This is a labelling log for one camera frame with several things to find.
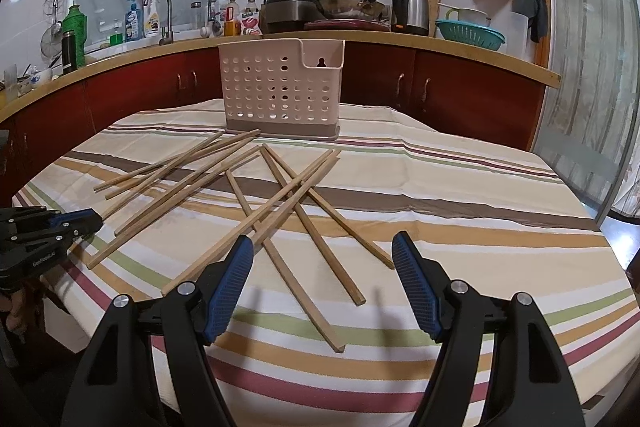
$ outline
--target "glass partition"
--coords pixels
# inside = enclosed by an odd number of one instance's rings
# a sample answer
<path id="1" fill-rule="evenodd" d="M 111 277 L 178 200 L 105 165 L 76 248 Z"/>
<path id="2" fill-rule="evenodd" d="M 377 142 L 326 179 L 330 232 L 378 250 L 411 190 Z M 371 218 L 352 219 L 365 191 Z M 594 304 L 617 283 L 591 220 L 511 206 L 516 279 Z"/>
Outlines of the glass partition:
<path id="1" fill-rule="evenodd" d="M 598 223 L 620 188 L 638 112 L 637 0 L 556 0 L 549 89 L 534 151 L 591 208 Z"/>

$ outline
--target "black thermos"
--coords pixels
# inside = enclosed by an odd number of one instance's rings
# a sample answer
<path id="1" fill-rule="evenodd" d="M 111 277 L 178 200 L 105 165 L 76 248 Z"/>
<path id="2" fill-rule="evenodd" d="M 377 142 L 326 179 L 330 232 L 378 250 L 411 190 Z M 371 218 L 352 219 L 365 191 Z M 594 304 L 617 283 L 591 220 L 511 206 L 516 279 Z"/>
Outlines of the black thermos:
<path id="1" fill-rule="evenodd" d="M 76 71 L 76 32 L 69 30 L 62 34 L 62 72 Z"/>

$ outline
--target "hanging utensil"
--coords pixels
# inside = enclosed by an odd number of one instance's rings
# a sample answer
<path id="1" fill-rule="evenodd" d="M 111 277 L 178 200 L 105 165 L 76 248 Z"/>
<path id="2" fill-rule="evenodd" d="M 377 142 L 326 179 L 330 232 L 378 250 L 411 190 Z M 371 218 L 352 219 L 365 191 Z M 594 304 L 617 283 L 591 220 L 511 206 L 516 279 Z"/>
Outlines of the hanging utensil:
<path id="1" fill-rule="evenodd" d="M 62 22 L 58 20 L 58 0 L 53 0 L 52 7 L 53 24 L 40 39 L 40 51 L 47 58 L 53 58 L 62 51 Z"/>

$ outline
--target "wooden countertop edge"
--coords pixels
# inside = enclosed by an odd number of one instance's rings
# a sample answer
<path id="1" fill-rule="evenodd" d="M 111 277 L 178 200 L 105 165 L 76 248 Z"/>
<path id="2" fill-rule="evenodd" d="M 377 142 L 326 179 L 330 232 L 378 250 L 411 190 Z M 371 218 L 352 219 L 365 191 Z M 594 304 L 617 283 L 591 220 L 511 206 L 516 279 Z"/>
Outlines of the wooden countertop edge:
<path id="1" fill-rule="evenodd" d="M 143 60 L 150 60 L 152 58 L 164 57 L 165 55 L 172 55 L 176 53 L 189 52 L 194 50 L 202 50 L 206 48 L 215 48 L 219 44 L 226 44 L 228 42 L 238 42 L 247 40 L 256 40 L 261 37 L 254 36 L 239 36 L 239 37 L 220 37 L 215 39 L 191 39 L 185 41 L 174 42 L 166 46 L 150 46 L 148 48 L 141 48 L 138 50 L 132 50 L 120 55 L 114 55 L 113 57 L 104 58 L 98 60 L 92 64 L 88 64 L 84 68 L 81 68 L 73 73 L 65 74 L 55 80 L 50 81 L 48 84 L 39 87 L 37 89 L 28 92 L 21 96 L 17 100 L 6 104 L 0 108 L 0 122 L 7 120 L 14 114 L 24 109 L 31 103 L 37 102 L 39 99 L 63 89 L 67 86 L 81 82 L 90 78 L 96 74 L 105 73 L 106 71 L 135 64 Z M 298 39 L 340 39 L 351 42 L 369 42 L 371 44 L 387 44 L 391 46 L 402 46 L 405 48 L 415 48 L 418 50 L 431 51 L 435 53 L 442 53 L 446 55 L 452 55 L 454 57 L 467 58 L 468 60 L 474 60 L 481 62 L 496 68 L 511 71 L 512 73 L 519 74 L 531 80 L 535 80 L 545 86 L 558 88 L 560 87 L 560 76 L 553 71 L 545 70 L 540 66 L 519 60 L 509 55 L 504 55 L 475 46 L 469 46 L 468 44 L 461 44 L 459 42 L 446 41 L 443 39 L 434 39 L 430 37 L 420 37 L 414 35 L 405 35 L 398 33 L 387 32 L 367 32 L 367 31 L 354 31 L 354 30 L 322 30 L 312 32 L 291 32 L 280 33 L 273 35 L 265 35 L 262 38 L 277 39 L 277 38 L 298 38 Z"/>
<path id="2" fill-rule="evenodd" d="M 421 37 L 418 35 L 407 35 L 402 33 L 388 32 L 367 32 L 359 30 L 319 30 L 311 32 L 291 32 L 279 33 L 276 35 L 265 35 L 263 38 L 299 38 L 299 39 L 343 39 L 351 42 L 368 42 L 370 44 L 388 44 L 391 46 L 402 46 L 404 48 L 414 48 L 453 57 L 467 58 L 482 64 L 487 64 L 501 70 L 519 74 L 545 86 L 558 89 L 560 87 L 560 75 L 547 70 L 536 64 L 531 64 L 519 58 L 505 55 L 504 53 L 492 52 L 461 42 L 446 41 L 432 37 Z"/>

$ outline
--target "blue gripper pad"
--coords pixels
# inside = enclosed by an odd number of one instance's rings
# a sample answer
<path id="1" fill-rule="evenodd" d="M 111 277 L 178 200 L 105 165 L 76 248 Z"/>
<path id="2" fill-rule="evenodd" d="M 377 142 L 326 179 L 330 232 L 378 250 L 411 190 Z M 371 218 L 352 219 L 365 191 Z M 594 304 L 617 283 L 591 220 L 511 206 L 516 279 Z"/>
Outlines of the blue gripper pad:
<path id="1" fill-rule="evenodd" d="M 75 212 L 68 212 L 66 214 L 58 214 L 57 216 L 49 217 L 49 226 L 55 229 L 55 227 L 59 227 L 62 223 L 67 223 L 75 219 L 86 219 L 94 215 L 94 211 L 91 208 L 76 210 Z"/>
<path id="2" fill-rule="evenodd" d="M 236 241 L 228 254 L 231 261 L 209 301 L 209 314 L 204 335 L 210 342 L 226 331 L 231 315 L 236 308 L 246 278 L 249 276 L 254 262 L 254 244 L 251 239 L 244 237 Z"/>
<path id="3" fill-rule="evenodd" d="M 442 331 L 440 304 L 420 267 L 422 256 L 406 232 L 394 236 L 391 255 L 418 326 L 435 340 Z"/>

